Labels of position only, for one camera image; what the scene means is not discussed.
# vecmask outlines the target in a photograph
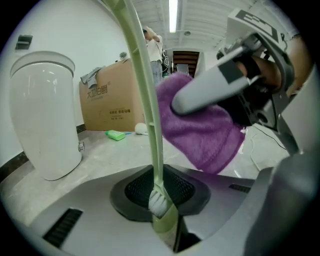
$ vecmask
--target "ceiling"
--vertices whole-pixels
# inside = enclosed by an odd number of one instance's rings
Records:
[[[260,0],[178,0],[176,33],[169,32],[169,0],[132,0],[142,25],[163,38],[163,48],[172,51],[212,51],[224,44],[227,17],[240,8],[259,16],[288,34]]]

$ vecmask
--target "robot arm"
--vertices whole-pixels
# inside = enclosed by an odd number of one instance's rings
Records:
[[[235,10],[231,17],[228,17],[227,39],[228,35],[229,38],[232,38],[230,31],[237,33],[241,31],[244,20],[237,17],[239,14],[241,17],[245,16],[243,12],[243,10]],[[234,43],[222,49],[220,53],[224,56],[218,60],[216,66],[195,78],[175,95],[171,103],[172,110],[177,115],[187,115],[208,105],[218,104],[229,112],[235,123],[243,126],[260,123],[273,130],[290,154],[310,149],[306,148],[309,145],[301,145],[299,141],[296,141],[301,134],[293,134],[291,130],[292,128],[297,130],[294,126],[300,124],[299,119],[295,116],[294,122],[285,120],[285,116],[288,117],[285,109],[292,104],[303,106],[307,104],[306,97],[314,98],[319,95],[310,95],[312,90],[305,89],[304,92],[302,90],[299,93],[305,94],[304,96],[297,96],[290,102],[286,90],[294,81],[294,68],[288,55],[284,48],[275,41],[275,36],[272,37],[259,27],[252,28],[250,24],[247,26],[251,30],[242,29],[243,32],[246,32],[246,36],[237,38]],[[239,57],[260,56],[265,50],[273,58],[281,73],[281,86],[277,91],[268,91],[258,74],[251,78],[243,76],[235,64],[235,60]],[[319,128],[319,124],[315,124],[315,121],[311,122],[311,125],[312,123],[314,127]],[[305,134],[305,136],[312,137],[312,139],[307,139],[308,142],[313,142],[310,147],[320,145],[320,136],[316,131],[312,134]]]

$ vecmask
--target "toilet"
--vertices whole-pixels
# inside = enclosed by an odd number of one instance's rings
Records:
[[[82,159],[73,100],[75,64],[52,51],[36,51],[12,66],[10,116],[24,153],[40,175],[54,181]]]

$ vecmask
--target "white wall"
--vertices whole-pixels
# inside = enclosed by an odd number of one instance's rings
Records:
[[[96,0],[42,0],[14,31],[0,57],[0,166],[22,152],[9,112],[12,64],[34,51],[55,51],[71,58],[75,120],[81,125],[80,77],[114,63],[120,52],[128,52],[122,30],[111,17]],[[15,50],[19,35],[33,36],[29,50]]]
[[[205,64],[205,55],[203,52],[199,53],[198,62],[196,64],[196,69],[194,72],[194,77],[198,77],[201,75],[204,71],[206,71],[206,64]]]
[[[198,63],[196,65],[196,70],[194,77],[201,75],[203,72],[211,69],[214,67],[218,60],[217,60],[217,50],[211,51],[203,51],[199,54]]]

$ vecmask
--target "microfiber cloth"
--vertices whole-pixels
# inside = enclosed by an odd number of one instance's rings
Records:
[[[192,79],[177,72],[155,88],[162,134],[198,170],[217,174],[235,157],[245,134],[241,132],[242,127],[235,124],[228,112],[218,105],[185,116],[172,112],[174,96]]]

